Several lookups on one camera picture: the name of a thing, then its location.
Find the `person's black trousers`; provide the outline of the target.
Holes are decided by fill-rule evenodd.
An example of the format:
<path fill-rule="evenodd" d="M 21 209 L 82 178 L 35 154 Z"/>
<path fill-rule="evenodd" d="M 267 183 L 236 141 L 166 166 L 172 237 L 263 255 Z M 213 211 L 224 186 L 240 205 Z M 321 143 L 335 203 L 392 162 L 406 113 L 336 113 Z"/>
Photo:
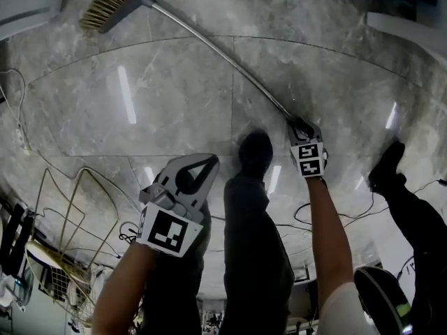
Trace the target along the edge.
<path fill-rule="evenodd" d="M 283 335 L 294 274 L 277 228 L 266 212 L 260 179 L 237 174 L 224 189 L 224 285 L 221 335 Z M 182 258 L 160 254 L 148 276 L 140 335 L 201 335 L 196 296 L 210 239 L 210 222 Z"/>

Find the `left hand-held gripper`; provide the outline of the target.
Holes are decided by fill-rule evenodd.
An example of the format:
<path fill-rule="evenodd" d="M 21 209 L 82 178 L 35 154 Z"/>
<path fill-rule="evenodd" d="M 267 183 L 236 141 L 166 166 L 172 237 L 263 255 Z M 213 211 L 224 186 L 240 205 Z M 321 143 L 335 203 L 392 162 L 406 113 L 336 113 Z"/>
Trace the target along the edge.
<path fill-rule="evenodd" d="M 215 154 L 190 154 L 168 162 L 152 185 L 141 190 L 144 207 L 140 214 L 136 242 L 176 258 L 199 248 L 205 230 L 205 212 L 201 208 L 220 167 Z M 176 189 L 188 196 L 192 209 L 181 202 Z"/>

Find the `person's right black shoe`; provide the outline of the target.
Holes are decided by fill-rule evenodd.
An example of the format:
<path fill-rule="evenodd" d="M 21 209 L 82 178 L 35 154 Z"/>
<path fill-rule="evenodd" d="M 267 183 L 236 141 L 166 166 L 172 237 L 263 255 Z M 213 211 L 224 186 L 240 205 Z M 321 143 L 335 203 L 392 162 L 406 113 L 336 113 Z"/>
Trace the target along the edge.
<path fill-rule="evenodd" d="M 252 131 L 242 140 L 238 151 L 241 173 L 263 181 L 272 157 L 273 148 L 268 134 L 262 129 Z"/>

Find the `black round device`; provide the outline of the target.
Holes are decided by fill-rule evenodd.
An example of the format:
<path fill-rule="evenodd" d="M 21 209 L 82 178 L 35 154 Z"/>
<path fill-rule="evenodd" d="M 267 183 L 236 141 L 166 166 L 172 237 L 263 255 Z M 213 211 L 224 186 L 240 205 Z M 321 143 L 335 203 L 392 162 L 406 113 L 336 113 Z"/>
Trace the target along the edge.
<path fill-rule="evenodd" d="M 354 272 L 354 283 L 362 307 L 380 335 L 413 335 L 410 303 L 389 271 L 359 267 Z"/>

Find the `person's white shirt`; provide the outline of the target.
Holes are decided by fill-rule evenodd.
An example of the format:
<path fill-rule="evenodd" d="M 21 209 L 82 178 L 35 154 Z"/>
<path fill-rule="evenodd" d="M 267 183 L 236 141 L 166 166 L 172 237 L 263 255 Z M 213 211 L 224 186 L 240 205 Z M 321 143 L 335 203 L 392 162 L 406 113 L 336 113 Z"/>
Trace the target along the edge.
<path fill-rule="evenodd" d="M 339 286 L 325 301 L 316 335 L 379 335 L 366 319 L 354 282 Z"/>

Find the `grey broom with metal handle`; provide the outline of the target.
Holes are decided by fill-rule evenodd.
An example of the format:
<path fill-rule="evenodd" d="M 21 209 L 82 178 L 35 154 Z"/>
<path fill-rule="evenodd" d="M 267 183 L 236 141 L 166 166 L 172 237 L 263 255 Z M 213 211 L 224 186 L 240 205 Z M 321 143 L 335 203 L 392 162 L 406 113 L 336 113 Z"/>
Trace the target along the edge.
<path fill-rule="evenodd" d="M 106 34 L 141 6 L 156 10 L 158 13 L 164 15 L 180 25 L 183 29 L 187 30 L 190 34 L 194 35 L 252 83 L 268 100 L 270 100 L 286 119 L 291 118 L 291 114 L 286 108 L 242 64 L 224 52 L 208 37 L 204 36 L 197 30 L 197 28 L 184 21 L 174 12 L 160 5 L 156 0 L 92 0 L 88 9 L 80 19 L 80 26 L 86 30 L 94 30 L 100 34 Z"/>

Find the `person's right forearm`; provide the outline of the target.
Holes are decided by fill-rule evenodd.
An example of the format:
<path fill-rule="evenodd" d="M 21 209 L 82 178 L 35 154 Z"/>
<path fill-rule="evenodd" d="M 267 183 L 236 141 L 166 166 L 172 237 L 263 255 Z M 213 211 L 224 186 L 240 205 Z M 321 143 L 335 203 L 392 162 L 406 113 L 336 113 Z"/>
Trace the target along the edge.
<path fill-rule="evenodd" d="M 353 281 L 349 241 L 329 190 L 317 177 L 306 179 L 312 217 L 312 250 L 316 265 L 318 305 L 341 285 Z"/>

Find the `black chair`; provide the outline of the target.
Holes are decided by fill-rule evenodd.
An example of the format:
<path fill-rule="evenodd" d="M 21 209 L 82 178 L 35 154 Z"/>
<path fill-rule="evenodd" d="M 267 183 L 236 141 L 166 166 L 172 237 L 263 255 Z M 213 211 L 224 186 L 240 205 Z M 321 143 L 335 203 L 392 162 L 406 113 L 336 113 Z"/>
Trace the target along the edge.
<path fill-rule="evenodd" d="M 25 245 L 34 226 L 35 217 L 25 214 L 20 204 L 14 206 L 11 218 L 3 231 L 0 244 L 0 267 L 6 276 L 17 278 L 24 258 Z"/>

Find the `person's left forearm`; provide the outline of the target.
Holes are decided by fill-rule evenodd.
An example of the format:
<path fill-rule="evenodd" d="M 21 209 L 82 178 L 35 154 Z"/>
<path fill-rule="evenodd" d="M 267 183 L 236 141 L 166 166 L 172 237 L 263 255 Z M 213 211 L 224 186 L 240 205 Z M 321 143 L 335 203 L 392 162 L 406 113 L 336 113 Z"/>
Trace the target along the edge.
<path fill-rule="evenodd" d="M 128 247 L 98 298 L 92 335 L 128 335 L 157 255 L 136 242 Z"/>

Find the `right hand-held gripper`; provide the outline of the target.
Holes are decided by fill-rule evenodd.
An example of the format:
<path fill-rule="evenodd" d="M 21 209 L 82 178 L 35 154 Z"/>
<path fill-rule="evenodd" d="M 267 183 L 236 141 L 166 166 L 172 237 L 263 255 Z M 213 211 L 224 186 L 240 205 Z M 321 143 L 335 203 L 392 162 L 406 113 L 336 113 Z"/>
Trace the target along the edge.
<path fill-rule="evenodd" d="M 321 178 L 324 175 L 328 153 L 320 128 L 301 117 L 290 117 L 286 123 L 291 143 L 291 158 L 298 172 L 304 178 Z"/>

